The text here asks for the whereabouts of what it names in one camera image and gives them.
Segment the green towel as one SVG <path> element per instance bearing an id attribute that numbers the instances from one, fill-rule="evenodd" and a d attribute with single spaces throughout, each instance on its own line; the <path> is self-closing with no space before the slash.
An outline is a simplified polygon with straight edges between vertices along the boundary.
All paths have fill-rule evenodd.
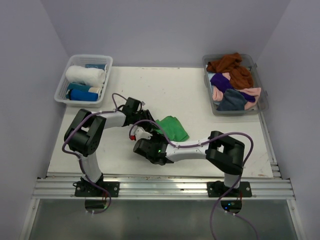
<path id="1" fill-rule="evenodd" d="M 155 122 L 164 130 L 166 136 L 172 142 L 185 142 L 190 138 L 180 121 L 174 116 L 166 116 L 162 120 L 157 119 Z"/>

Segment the white towel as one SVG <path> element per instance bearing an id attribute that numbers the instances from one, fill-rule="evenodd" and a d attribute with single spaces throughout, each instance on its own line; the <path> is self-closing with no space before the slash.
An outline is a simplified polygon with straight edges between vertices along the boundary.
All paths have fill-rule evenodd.
<path id="1" fill-rule="evenodd" d="M 102 88 L 106 81 L 106 72 L 96 68 L 85 68 L 78 65 L 70 66 L 65 73 L 70 83 Z"/>

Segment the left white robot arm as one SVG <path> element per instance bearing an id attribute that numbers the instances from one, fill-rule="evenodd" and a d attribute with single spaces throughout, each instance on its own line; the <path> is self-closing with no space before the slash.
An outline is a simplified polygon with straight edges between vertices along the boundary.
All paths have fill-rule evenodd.
<path id="1" fill-rule="evenodd" d="M 93 112 L 82 108 L 77 112 L 64 135 L 62 151 L 76 156 L 87 192 L 96 197 L 104 190 L 103 173 L 96 155 L 104 130 L 153 119 L 150 111 L 143 109 L 143 103 L 131 97 L 114 110 Z"/>

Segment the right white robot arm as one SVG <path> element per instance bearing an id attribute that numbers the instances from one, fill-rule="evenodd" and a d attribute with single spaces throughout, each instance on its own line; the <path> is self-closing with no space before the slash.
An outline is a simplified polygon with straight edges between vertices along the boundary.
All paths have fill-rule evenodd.
<path id="1" fill-rule="evenodd" d="M 159 134 L 136 141 L 133 152 L 152 164 L 164 166 L 185 160 L 207 160 L 224 173 L 223 192 L 235 196 L 241 185 L 245 144 L 231 136 L 212 131 L 208 139 L 194 142 L 172 142 Z"/>

